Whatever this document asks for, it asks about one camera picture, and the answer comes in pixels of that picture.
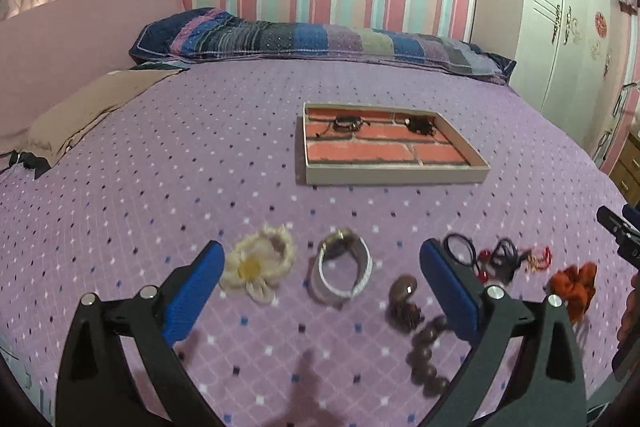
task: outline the metal screw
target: metal screw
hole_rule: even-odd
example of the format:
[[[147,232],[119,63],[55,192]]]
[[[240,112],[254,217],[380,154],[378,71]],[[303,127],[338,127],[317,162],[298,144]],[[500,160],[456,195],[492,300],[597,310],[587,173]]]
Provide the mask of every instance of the metal screw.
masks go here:
[[[560,306],[562,306],[562,299],[555,294],[549,295],[546,300],[548,300],[549,304],[551,304],[554,308],[559,308]]]
[[[142,290],[140,290],[140,296],[143,299],[152,299],[156,295],[158,295],[158,288],[156,288],[155,286],[145,286],[144,288],[142,288]]]
[[[95,293],[85,293],[80,302],[84,304],[84,306],[91,306],[95,302]]]
[[[486,294],[492,299],[499,300],[504,297],[504,290],[500,288],[500,286],[489,286],[489,288],[486,289]]]

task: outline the brick pattern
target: brick pattern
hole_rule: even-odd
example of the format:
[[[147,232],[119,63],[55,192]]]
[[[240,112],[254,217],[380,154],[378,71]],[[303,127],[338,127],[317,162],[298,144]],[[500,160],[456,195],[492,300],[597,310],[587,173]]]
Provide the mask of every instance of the brick pattern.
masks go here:
[[[337,116],[360,116],[357,132],[335,130]],[[373,110],[310,108],[306,114],[306,153],[311,163],[412,163],[468,165],[439,130],[434,136],[412,133],[406,114]]]

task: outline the blue gripper pad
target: blue gripper pad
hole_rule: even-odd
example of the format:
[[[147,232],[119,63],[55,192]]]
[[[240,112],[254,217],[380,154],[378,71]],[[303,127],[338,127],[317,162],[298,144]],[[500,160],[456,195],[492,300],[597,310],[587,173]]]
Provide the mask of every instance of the blue gripper pad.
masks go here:
[[[191,269],[191,274],[164,311],[162,336],[169,346],[187,338],[213,288],[220,281],[225,269],[225,251],[222,245],[209,241],[193,264],[184,269]]]
[[[436,239],[420,248],[420,269],[459,339],[474,347],[480,340],[484,286],[472,269],[454,261]]]

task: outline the wardrobe door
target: wardrobe door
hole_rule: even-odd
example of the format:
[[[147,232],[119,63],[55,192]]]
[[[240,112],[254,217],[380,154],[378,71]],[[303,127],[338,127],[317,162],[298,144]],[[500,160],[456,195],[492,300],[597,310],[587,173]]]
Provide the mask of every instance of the wardrobe door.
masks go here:
[[[558,54],[542,115],[581,147],[604,81],[610,0],[563,0]]]
[[[542,108],[561,39],[562,0],[524,0],[510,86],[536,110]]]

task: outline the pink headboard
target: pink headboard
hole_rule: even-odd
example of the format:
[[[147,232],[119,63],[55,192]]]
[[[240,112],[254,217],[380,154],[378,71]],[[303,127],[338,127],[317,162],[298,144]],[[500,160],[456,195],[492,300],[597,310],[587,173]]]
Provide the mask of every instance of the pink headboard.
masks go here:
[[[56,0],[0,22],[0,154],[43,112],[114,70],[143,26],[182,0]]]

